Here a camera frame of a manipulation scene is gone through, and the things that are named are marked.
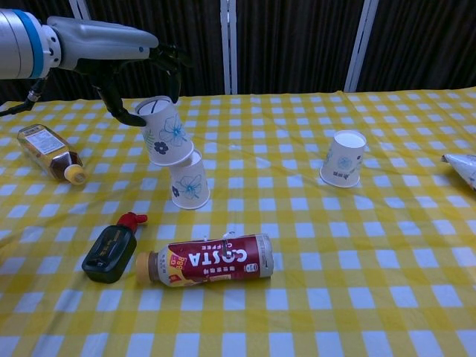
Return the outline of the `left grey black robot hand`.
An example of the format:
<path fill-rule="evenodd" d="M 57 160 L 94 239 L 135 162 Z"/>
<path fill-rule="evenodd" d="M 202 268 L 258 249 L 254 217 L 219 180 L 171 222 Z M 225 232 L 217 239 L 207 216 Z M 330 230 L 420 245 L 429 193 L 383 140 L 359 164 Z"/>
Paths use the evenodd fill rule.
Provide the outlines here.
<path fill-rule="evenodd" d="M 181 67 L 191 67 L 187 52 L 160 42 L 145 30 L 110 22 L 51 16 L 47 20 L 58 36 L 62 59 L 59 67 L 89 78 L 108 112 L 120 123 L 142 127 L 144 119 L 129 113 L 114 76 L 131 62 L 150 62 L 168 75 L 167 96 L 176 103 L 181 91 Z"/>

